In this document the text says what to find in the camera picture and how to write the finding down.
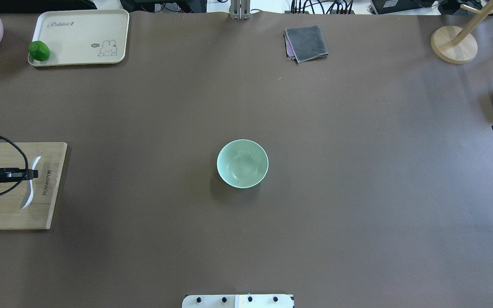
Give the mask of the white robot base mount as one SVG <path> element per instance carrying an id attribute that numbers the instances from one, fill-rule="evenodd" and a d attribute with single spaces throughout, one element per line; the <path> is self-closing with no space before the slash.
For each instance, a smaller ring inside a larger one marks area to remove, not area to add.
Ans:
<path id="1" fill-rule="evenodd" d="M 206 294 L 185 296 L 182 308 L 294 308 L 289 294 Z"/>

